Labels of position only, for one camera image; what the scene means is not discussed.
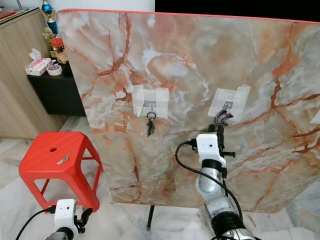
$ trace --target trophy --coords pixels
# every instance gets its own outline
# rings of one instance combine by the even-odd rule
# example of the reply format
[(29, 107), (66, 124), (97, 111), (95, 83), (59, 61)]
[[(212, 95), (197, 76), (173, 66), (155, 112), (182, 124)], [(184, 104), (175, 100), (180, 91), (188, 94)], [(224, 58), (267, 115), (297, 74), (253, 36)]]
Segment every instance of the trophy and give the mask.
[(58, 27), (57, 22), (54, 19), (54, 17), (56, 16), (56, 11), (48, 3), (48, 0), (43, 0), (41, 6), (41, 13), (45, 18), (47, 18), (46, 23), (48, 24), (48, 27), (52, 30), (52, 33), (57, 35)]

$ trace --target wooden cabinet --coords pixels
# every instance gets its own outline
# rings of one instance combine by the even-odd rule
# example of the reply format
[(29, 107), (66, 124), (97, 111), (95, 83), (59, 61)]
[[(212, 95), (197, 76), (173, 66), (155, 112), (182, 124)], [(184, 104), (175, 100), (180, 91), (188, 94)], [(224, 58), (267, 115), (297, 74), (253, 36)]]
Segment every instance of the wooden cabinet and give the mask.
[(34, 139), (45, 131), (58, 131), (67, 116), (49, 115), (25, 73), (32, 48), (43, 57), (49, 45), (45, 23), (34, 9), (0, 25), (0, 137)]

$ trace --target tissue box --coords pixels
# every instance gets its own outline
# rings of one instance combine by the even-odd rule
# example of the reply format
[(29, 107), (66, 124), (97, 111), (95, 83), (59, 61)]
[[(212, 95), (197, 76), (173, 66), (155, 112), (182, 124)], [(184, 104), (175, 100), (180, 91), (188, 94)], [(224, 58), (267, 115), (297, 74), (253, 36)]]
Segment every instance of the tissue box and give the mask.
[(30, 64), (25, 66), (24, 70), (27, 75), (41, 76), (47, 70), (50, 63), (50, 58), (41, 57), (38, 60), (33, 60)]

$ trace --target hanging keys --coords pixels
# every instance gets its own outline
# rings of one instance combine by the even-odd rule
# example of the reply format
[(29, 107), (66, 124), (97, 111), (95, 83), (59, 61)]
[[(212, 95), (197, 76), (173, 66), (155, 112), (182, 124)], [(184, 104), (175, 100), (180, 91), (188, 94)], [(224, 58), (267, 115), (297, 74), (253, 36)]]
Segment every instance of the hanging keys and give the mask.
[(155, 119), (157, 117), (156, 113), (153, 111), (153, 108), (151, 108), (151, 111), (147, 113), (146, 117), (148, 118), (148, 132), (147, 136), (149, 137), (150, 135), (155, 133)]

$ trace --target marble floor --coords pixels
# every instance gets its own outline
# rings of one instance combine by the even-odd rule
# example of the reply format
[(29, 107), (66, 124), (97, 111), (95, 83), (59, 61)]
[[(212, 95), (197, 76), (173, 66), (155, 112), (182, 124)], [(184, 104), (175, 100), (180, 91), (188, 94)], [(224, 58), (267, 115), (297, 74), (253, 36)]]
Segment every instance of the marble floor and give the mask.
[[(70, 116), (61, 131), (79, 131), (91, 138), (85, 117)], [(15, 239), (25, 221), (41, 209), (18, 172), (31, 143), (23, 139), (0, 140), (0, 240)], [(93, 181), (93, 166), (86, 165), (82, 171), (89, 182)], [(54, 184), (48, 189), (49, 199), (61, 198), (61, 195), (72, 197), (73, 193), (63, 183)], [(97, 195), (100, 208), (91, 215), (85, 234), (80, 236), (82, 240), (210, 240), (214, 236), (204, 207), (156, 206), (151, 230), (147, 231), (149, 206), (114, 203), (104, 174), (100, 177)], [(278, 213), (245, 212), (244, 224), (263, 240), (320, 240), (319, 197), (318, 180)], [(53, 230), (53, 219), (52, 214), (38, 215), (20, 239), (45, 239)]]

